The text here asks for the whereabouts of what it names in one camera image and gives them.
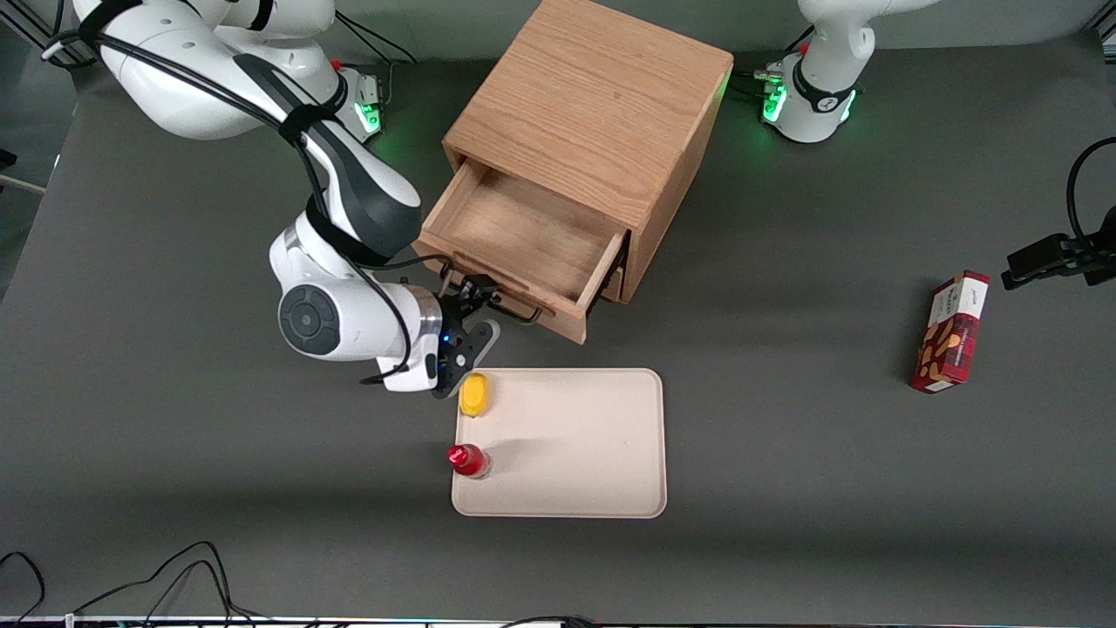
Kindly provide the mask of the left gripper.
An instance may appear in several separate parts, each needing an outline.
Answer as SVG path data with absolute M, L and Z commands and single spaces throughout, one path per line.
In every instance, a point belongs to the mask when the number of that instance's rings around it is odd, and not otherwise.
M 1083 248 L 1066 234 L 1045 236 L 1007 257 L 1008 269 L 1001 274 L 1006 290 L 1020 289 L 1040 279 L 1056 276 L 1084 276 L 1087 286 L 1100 286 L 1115 278 L 1115 214 L 1112 206 L 1099 230 L 1081 235 L 1085 253 L 1091 258 L 1085 270 Z

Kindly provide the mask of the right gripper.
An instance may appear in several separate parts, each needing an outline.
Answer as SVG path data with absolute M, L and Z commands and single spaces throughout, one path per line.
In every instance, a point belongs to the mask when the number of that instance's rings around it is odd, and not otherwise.
M 500 338 L 494 319 L 466 327 L 458 309 L 489 305 L 498 289 L 490 276 L 473 274 L 449 282 L 441 303 L 430 291 L 391 291 L 406 340 L 376 360 L 386 374 L 384 386 L 395 393 L 430 392 L 436 399 L 455 394 Z

